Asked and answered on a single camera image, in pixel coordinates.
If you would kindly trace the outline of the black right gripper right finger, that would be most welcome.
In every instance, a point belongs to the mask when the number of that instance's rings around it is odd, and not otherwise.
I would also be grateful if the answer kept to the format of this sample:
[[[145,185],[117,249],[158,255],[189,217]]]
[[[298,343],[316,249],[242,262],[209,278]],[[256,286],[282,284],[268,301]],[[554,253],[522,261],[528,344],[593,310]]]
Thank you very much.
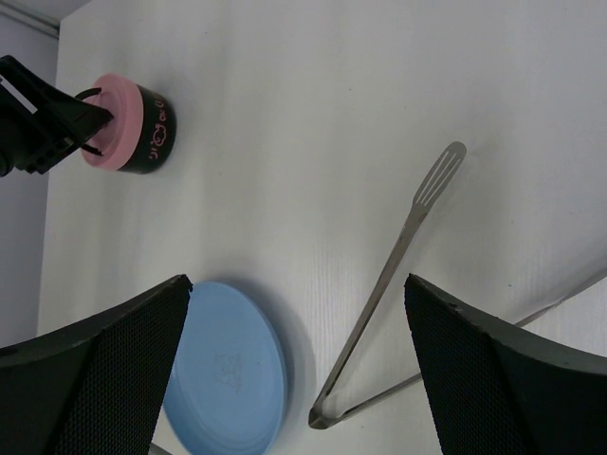
[[[606,359],[410,275],[404,305],[445,454],[603,454]]]

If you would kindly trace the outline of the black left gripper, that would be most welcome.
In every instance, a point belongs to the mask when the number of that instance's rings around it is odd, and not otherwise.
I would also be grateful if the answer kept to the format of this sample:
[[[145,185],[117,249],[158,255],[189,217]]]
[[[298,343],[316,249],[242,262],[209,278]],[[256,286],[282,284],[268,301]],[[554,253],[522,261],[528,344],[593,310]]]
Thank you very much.
[[[44,174],[113,118],[67,95],[10,55],[1,58],[1,176]]]

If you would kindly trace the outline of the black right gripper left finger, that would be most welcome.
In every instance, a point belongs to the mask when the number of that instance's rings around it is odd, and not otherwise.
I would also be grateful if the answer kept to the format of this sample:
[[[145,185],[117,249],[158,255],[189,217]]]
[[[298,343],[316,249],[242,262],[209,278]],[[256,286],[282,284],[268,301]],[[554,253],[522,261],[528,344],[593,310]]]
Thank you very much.
[[[192,289],[177,275],[2,348],[2,453],[148,453]]]

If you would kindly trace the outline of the pink round lid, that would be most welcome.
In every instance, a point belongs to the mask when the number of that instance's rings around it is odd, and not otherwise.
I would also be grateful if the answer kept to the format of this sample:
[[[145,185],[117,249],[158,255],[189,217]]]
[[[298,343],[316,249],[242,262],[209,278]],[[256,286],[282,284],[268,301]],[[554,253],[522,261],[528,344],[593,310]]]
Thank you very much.
[[[87,142],[101,155],[82,150],[82,156],[92,167],[118,171],[138,146],[144,116],[143,99],[134,82],[115,73],[99,77],[93,87],[101,92],[87,102],[109,111],[113,118]]]

